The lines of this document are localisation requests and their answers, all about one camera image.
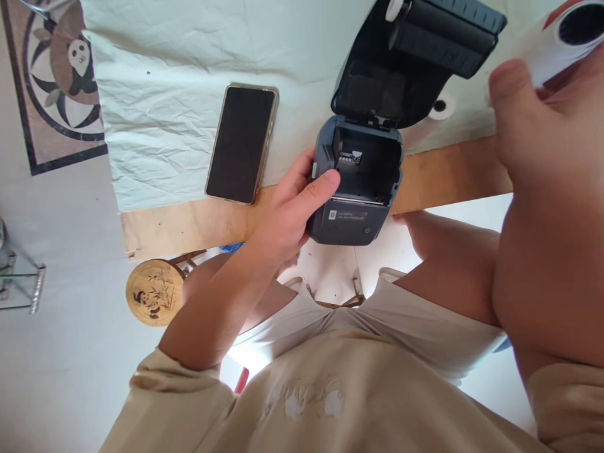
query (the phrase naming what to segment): person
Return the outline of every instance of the person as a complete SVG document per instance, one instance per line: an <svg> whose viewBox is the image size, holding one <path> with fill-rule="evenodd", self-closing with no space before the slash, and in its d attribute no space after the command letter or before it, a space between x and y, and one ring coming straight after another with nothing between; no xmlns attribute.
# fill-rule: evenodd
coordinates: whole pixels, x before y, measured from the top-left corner
<svg viewBox="0 0 604 453"><path fill-rule="evenodd" d="M520 60L490 82L514 185L501 236L398 216L423 262L324 309L274 279L340 182L308 184L306 151L249 241L188 277L101 451L604 451L604 48L547 90ZM504 332L538 440L456 387ZM239 397L218 380L229 351L268 363Z"/></svg>

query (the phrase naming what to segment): open printer lid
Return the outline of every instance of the open printer lid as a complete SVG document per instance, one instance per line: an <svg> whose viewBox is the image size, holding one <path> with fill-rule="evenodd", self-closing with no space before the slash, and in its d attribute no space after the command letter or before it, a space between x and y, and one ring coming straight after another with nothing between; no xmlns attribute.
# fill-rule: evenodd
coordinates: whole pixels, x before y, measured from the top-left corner
<svg viewBox="0 0 604 453"><path fill-rule="evenodd" d="M412 126L430 114L455 74L471 78L507 24L478 0L377 0L342 67L332 110L347 120L383 129Z"/></svg>

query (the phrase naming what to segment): stool seat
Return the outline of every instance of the stool seat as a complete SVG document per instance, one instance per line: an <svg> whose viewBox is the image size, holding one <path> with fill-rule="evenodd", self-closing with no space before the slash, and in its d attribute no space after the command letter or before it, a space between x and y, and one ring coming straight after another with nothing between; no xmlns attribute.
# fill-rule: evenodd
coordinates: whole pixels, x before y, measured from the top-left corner
<svg viewBox="0 0 604 453"><path fill-rule="evenodd" d="M152 259L139 264L128 278L126 299L144 324L166 326L182 308L185 273L176 264Z"/></svg>

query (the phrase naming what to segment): white paper roll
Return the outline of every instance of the white paper roll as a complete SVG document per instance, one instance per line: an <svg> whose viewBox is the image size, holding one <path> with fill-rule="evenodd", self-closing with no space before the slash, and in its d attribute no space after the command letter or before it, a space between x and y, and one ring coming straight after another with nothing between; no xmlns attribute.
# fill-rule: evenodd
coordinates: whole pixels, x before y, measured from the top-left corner
<svg viewBox="0 0 604 453"><path fill-rule="evenodd" d="M438 101L430 114L422 121L401 130L403 137L403 149L405 151L413 150L424 139L431 135L442 123L447 121L454 113L457 107L456 99L449 93L440 93Z"/></svg>
<svg viewBox="0 0 604 453"><path fill-rule="evenodd" d="M500 63L522 59L541 87L604 42L604 0L569 0L522 33Z"/></svg>

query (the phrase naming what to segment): phone screen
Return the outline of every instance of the phone screen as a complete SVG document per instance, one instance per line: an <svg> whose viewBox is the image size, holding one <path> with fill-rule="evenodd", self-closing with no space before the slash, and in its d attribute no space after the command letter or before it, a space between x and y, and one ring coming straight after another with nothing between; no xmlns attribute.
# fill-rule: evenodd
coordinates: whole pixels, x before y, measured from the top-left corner
<svg viewBox="0 0 604 453"><path fill-rule="evenodd" d="M229 87L214 145L206 194L251 204L276 93Z"/></svg>

